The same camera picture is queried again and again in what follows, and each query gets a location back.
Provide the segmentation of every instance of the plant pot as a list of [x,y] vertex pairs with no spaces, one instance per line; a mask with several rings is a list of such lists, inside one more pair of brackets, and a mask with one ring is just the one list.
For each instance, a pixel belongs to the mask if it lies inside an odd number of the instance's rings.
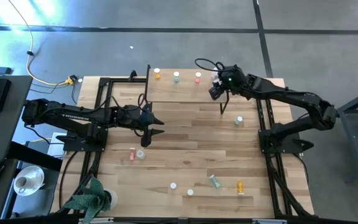
[[110,189],[104,189],[104,192],[110,199],[110,210],[112,210],[118,203],[117,194]]

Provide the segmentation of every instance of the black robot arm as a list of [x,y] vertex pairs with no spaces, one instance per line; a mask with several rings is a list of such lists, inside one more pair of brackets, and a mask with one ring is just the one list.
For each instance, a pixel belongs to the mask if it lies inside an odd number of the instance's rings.
[[[261,130],[259,134],[260,146],[265,152],[283,152],[280,148],[286,137],[300,131],[313,128],[328,130],[334,127],[337,111],[333,105],[321,99],[318,95],[305,91],[290,90],[288,87],[282,88],[274,85],[267,79],[255,75],[244,75],[241,68],[237,65],[225,67],[219,62],[215,65],[217,65],[218,68],[218,77],[213,82],[213,87],[209,90],[209,94],[214,100],[218,99],[225,91],[229,91],[233,95],[241,95],[248,100],[251,98],[259,100],[278,100],[307,110],[309,114],[308,117],[287,124],[276,123],[271,129]],[[294,142],[293,139],[291,139],[291,142],[295,144],[300,143],[300,140],[298,142],[296,142],[296,140]],[[311,142],[301,141],[301,143],[308,144],[304,144],[303,148],[296,150],[296,152],[301,152],[313,147]]]
[[148,129],[151,124],[164,124],[150,112],[148,104],[143,108],[134,105],[113,106],[110,108],[87,109],[70,106],[46,99],[29,100],[24,106],[22,120],[25,126],[50,124],[68,131],[67,136],[59,136],[65,150],[103,151],[106,145],[108,128],[127,128],[142,131],[141,145],[147,147],[154,134],[162,130]]

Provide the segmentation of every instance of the green plant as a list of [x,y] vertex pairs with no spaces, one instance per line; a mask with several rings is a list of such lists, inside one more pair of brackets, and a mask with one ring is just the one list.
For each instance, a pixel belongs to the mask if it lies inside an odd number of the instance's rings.
[[74,210],[85,210],[85,217],[82,221],[88,224],[98,215],[100,211],[110,210],[111,197],[104,191],[100,181],[92,175],[89,188],[81,186],[82,195],[73,195],[73,199],[64,205],[65,208]]

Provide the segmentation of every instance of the wooden tabletop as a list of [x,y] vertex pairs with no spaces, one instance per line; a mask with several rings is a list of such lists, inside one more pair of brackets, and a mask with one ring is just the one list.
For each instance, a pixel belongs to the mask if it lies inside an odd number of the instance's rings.
[[[173,81],[173,73],[179,72],[179,82]],[[196,83],[196,73],[200,72],[200,82]],[[226,94],[212,100],[208,90],[212,87],[213,72],[202,69],[160,69],[160,78],[155,77],[154,69],[149,72],[147,100],[149,102],[177,103],[225,103]]]
[[[270,80],[284,86],[283,79]],[[84,78],[79,106],[93,108],[98,82],[99,77]],[[117,83],[113,95],[121,105],[136,105],[144,88],[143,83]],[[272,101],[272,105],[276,122],[292,121],[287,104]],[[118,205],[101,216],[273,218],[266,163],[257,138],[255,100],[231,96],[223,115],[218,106],[208,103],[153,103],[153,112],[165,122],[164,126],[156,126],[165,133],[153,136],[143,161],[129,160],[130,147],[142,149],[139,137],[127,129],[109,130],[98,179],[117,193]],[[237,116],[244,117],[243,125],[234,125]],[[282,156],[289,189],[313,213],[302,163],[291,154]],[[63,160],[62,170],[68,157]],[[68,166],[62,186],[63,203],[78,185],[83,157],[84,153],[79,152]],[[222,185],[220,189],[211,185],[208,177],[212,174]],[[244,196],[237,195],[238,180],[244,182]],[[169,187],[172,182],[178,186],[175,190]],[[58,189],[59,185],[51,212],[58,210]],[[188,189],[194,190],[193,196],[187,195]],[[280,190],[278,195],[284,212]]]

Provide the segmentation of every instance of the concrete floor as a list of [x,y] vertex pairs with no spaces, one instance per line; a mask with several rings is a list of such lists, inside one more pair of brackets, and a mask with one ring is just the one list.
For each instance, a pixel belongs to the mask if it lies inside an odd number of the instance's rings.
[[[252,0],[15,0],[30,25],[129,28],[256,29]],[[265,29],[358,30],[358,0],[259,0]],[[22,24],[5,0],[0,0],[0,26]],[[266,77],[259,35],[245,33],[164,32],[34,32],[37,56],[31,70],[49,82],[75,74],[144,75],[147,64],[162,68],[195,68],[205,57],[238,64],[247,73]],[[275,78],[300,91],[312,91],[341,106],[358,95],[358,35],[266,35]],[[0,66],[26,75],[28,32],[0,31]],[[47,98],[73,104],[71,87],[28,99]],[[293,108],[294,118],[303,114]],[[40,125],[45,137],[57,128]],[[305,152],[314,210],[324,218],[358,221],[358,182],[343,177],[355,171],[340,120],[330,131],[306,131],[315,143]],[[19,123],[14,140],[37,139]]]

